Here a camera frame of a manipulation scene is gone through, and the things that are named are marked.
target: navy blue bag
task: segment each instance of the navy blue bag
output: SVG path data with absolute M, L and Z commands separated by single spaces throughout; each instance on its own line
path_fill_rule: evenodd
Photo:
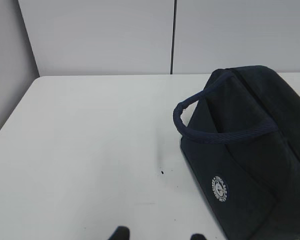
M 185 126 L 181 114 L 197 101 Z M 218 69 L 173 121 L 229 240 L 300 239 L 300 97 L 276 72 Z

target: black object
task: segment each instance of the black object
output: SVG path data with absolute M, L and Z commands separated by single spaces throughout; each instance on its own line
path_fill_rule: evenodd
M 180 116 L 196 101 L 186 127 Z M 300 97 L 275 71 L 218 69 L 173 121 L 229 240 L 300 239 Z
M 129 240 L 130 230 L 126 226 L 118 226 L 108 240 Z M 193 234 L 190 240 L 206 240 L 201 234 Z
M 190 240 L 207 240 L 207 239 L 205 238 L 205 236 L 196 233 L 191 236 Z
M 126 226 L 118 226 L 108 240 L 129 240 L 130 230 Z

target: bag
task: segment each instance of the bag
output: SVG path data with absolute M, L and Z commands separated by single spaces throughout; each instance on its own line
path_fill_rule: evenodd
M 181 114 L 196 101 L 185 126 Z M 276 72 L 218 69 L 173 121 L 229 240 L 300 239 L 300 97 Z

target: white wall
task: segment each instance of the white wall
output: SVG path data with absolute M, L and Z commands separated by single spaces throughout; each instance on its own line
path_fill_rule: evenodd
M 0 0 L 0 128 L 38 77 L 16 0 Z
M 178 0 L 173 73 L 300 72 L 300 0 Z
M 19 0 L 41 76 L 168 74 L 174 0 Z

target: white table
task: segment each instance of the white table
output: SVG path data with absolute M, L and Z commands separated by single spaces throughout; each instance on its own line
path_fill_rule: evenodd
M 300 73 L 281 75 L 300 94 Z M 0 131 L 0 240 L 107 240 L 118 225 L 131 240 L 224 240 L 172 121 L 208 77 L 35 80 Z

